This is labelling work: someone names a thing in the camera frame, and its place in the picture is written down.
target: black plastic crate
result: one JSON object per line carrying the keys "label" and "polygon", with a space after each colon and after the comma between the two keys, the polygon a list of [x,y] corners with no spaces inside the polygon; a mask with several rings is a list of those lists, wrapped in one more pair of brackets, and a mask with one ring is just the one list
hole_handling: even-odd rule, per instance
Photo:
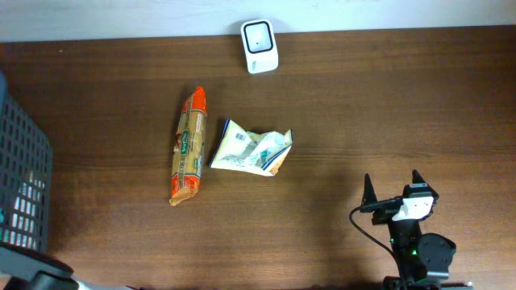
{"label": "black plastic crate", "polygon": [[45,252],[52,147],[9,95],[2,72],[0,110],[0,240]]}

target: white device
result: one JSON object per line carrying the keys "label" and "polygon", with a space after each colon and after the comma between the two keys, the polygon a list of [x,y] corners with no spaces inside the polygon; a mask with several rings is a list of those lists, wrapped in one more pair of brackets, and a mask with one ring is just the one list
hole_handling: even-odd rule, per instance
{"label": "white device", "polygon": [[249,73],[277,68],[279,60],[273,25],[265,19],[247,21],[240,28]]}
{"label": "white device", "polygon": [[393,216],[393,221],[423,218],[430,212],[433,203],[433,197],[403,198],[403,205]]}

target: pasta package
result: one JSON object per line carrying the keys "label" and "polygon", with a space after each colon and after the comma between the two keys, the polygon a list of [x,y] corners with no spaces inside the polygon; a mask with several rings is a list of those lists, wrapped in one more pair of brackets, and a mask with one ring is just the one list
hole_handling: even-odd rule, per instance
{"label": "pasta package", "polygon": [[176,131],[172,160],[172,206],[199,191],[207,116],[204,89],[197,87],[183,105]]}

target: wooden table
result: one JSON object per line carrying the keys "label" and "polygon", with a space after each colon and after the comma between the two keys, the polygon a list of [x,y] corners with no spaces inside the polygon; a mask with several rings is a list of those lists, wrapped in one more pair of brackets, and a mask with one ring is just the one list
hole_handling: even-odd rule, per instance
{"label": "wooden table", "polygon": [[[54,146],[49,253],[100,284],[346,286],[396,275],[352,228],[417,168],[440,193],[423,232],[458,245],[450,281],[516,283],[516,27],[277,35],[278,70],[249,75],[239,36],[0,46],[11,94]],[[197,85],[206,161],[222,124],[292,128],[277,176],[206,167],[169,205],[173,132]],[[356,220],[383,242],[386,227]]]}

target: crumpled snack bag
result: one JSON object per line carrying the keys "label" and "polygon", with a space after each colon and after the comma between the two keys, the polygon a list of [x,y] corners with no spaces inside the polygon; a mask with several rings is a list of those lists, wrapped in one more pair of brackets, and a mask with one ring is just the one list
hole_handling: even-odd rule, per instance
{"label": "crumpled snack bag", "polygon": [[226,120],[211,168],[275,176],[292,147],[292,130],[256,134]]}

